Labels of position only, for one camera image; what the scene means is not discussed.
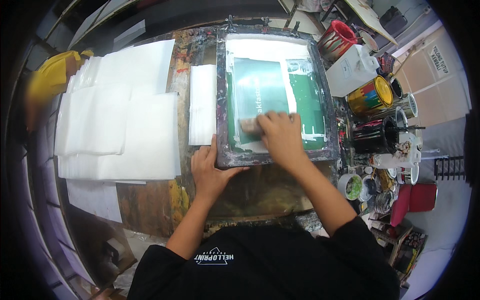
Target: plastic bottle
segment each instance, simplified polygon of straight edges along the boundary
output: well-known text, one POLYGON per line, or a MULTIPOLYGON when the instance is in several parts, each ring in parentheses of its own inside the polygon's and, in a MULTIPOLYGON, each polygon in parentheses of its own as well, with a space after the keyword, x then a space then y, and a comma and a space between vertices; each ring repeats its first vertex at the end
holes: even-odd
POLYGON ((366 46, 352 45, 327 70, 328 86, 332 96, 345 97, 377 76, 376 70, 380 65, 368 51, 366 46))

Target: label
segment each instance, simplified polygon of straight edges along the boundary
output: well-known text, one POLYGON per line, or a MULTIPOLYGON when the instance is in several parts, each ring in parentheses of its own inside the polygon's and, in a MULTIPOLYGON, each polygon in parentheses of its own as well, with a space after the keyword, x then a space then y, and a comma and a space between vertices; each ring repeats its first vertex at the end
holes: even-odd
POLYGON ((433 46, 430 59, 433 62, 434 68, 437 70, 438 76, 443 77, 450 72, 437 45, 433 46))
POLYGON ((347 59, 344 59, 340 62, 340 67, 342 68, 343 79, 348 79, 352 75, 352 69, 347 59))

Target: yellow shirt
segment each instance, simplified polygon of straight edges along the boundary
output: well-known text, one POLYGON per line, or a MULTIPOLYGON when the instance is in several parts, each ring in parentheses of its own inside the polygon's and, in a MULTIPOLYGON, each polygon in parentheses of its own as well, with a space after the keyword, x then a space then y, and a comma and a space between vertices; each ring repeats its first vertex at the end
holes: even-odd
MULTIPOLYGON (((93 52, 89 50, 82 52, 82 54, 93 56, 93 52)), ((75 58, 77 70, 85 62, 77 51, 60 53, 47 60, 38 71, 32 72, 27 90, 30 100, 43 105, 67 90, 66 58, 68 57, 75 58)))

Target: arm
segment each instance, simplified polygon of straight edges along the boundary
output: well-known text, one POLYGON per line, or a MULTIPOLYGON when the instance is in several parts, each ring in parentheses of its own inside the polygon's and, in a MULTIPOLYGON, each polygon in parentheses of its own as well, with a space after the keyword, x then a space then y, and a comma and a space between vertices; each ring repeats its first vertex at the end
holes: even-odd
POLYGON ((342 194, 308 159, 301 141, 299 114, 267 112, 257 117, 264 131, 262 140, 272 159, 299 182, 330 236, 356 213, 342 194))
POLYGON ((231 168, 221 171, 215 168, 216 135, 211 146, 201 146, 191 159, 196 195, 187 214, 175 229, 166 244, 166 248, 185 259, 190 259, 200 245, 203 237, 208 211, 222 193, 230 178, 249 167, 231 168))

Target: hand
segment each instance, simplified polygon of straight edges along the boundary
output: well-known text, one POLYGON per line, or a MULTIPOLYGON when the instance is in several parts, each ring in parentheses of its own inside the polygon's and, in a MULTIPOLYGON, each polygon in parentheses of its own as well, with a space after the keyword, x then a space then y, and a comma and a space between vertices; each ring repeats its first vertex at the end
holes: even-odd
POLYGON ((257 116, 265 147, 272 159, 289 172, 298 168, 300 162, 309 161, 301 142, 300 115, 293 113, 291 117, 284 111, 277 114, 272 110, 257 116))
POLYGON ((205 202, 211 207, 223 192, 230 178, 237 173, 250 169, 249 167, 231 168, 225 171, 215 168, 216 134, 212 136, 211 146, 201 146, 191 159, 191 169, 195 187, 195 199, 205 202))

